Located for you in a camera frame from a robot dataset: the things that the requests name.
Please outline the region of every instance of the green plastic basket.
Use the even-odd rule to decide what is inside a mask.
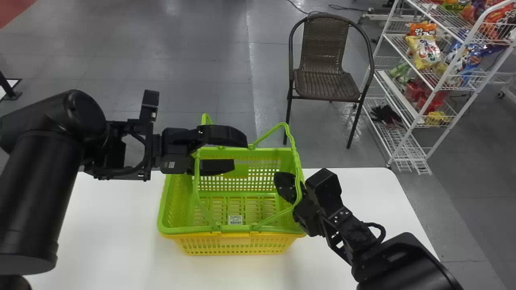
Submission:
[[[208,114],[202,124],[212,124]],[[284,127],[290,148],[257,148]],[[268,232],[304,235],[292,211],[301,200],[304,182],[295,142],[286,123],[279,123],[247,148],[202,147],[196,153],[195,175],[167,175],[159,206],[158,229],[169,238],[192,233]],[[199,176],[201,159],[234,159],[235,170],[217,176]],[[296,175],[297,199],[292,205],[274,186],[277,171]]]

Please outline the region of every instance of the gray floor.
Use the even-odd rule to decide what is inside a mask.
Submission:
[[[365,8],[381,1],[299,3],[306,11],[330,11],[329,3]],[[78,88],[108,118],[125,120],[137,116],[148,88],[161,92],[157,132],[195,127],[208,112],[252,140],[284,120],[287,36],[302,17],[283,0],[39,0],[0,30],[0,69],[23,78],[24,93],[1,102],[0,115]],[[374,23],[363,27],[370,37],[380,32]],[[344,68],[360,82],[365,44],[357,33],[349,37]],[[297,33],[297,56],[300,42]],[[436,151],[434,175],[397,174],[440,259],[465,289],[516,288],[516,137],[510,134],[516,106],[494,92],[482,93]],[[292,132],[304,167],[385,164],[365,117],[345,149],[350,112],[344,104],[294,101]],[[281,137],[265,145],[280,146]],[[130,150],[129,161],[136,162],[141,148],[131,143]],[[0,154],[0,166],[6,160]]]

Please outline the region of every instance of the yellow basket bottom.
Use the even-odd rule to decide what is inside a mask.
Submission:
[[[274,255],[285,252],[305,234],[205,232],[162,236],[172,239],[186,255]]]

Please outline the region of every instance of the red floor mat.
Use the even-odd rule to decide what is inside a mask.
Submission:
[[[36,0],[0,0],[0,28],[34,4]]]

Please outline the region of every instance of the black stand leg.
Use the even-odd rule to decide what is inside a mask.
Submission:
[[[11,85],[7,82],[7,79],[5,78],[2,71],[0,71],[0,87],[2,87],[5,91],[5,96],[3,96],[2,101],[3,100],[14,101],[14,100],[17,100],[22,95],[22,93],[15,92],[12,89]]]
[[[364,96],[360,99],[360,103],[358,103],[357,114],[355,115],[355,120],[353,121],[353,127],[351,128],[351,133],[349,134],[347,149],[351,147],[351,142],[353,141],[354,132],[357,129],[358,119],[360,118],[360,112],[362,111],[362,105],[364,104]]]
[[[288,100],[288,103],[287,103],[287,117],[286,117],[286,120],[285,120],[285,123],[288,124],[288,122],[290,121],[290,110],[291,110],[291,107],[292,107],[292,81],[290,82],[289,86],[288,86],[288,94],[287,94],[287,100]],[[286,145],[287,144],[287,133],[285,132],[283,134],[283,145]]]

